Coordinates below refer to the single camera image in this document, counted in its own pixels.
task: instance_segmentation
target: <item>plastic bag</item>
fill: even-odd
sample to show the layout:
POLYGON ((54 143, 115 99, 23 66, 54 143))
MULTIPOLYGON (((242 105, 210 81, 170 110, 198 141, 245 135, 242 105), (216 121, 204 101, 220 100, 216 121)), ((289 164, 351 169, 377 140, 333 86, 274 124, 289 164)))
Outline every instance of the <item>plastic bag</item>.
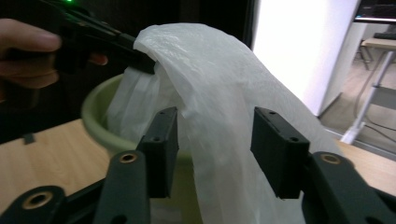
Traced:
POLYGON ((311 152, 340 154, 304 104, 243 43, 208 26, 151 26, 134 47, 158 61, 156 75, 125 70, 108 109, 110 131, 137 142, 157 111, 177 106, 204 223, 304 223, 301 200, 276 198, 249 150, 260 106, 310 140, 311 152))

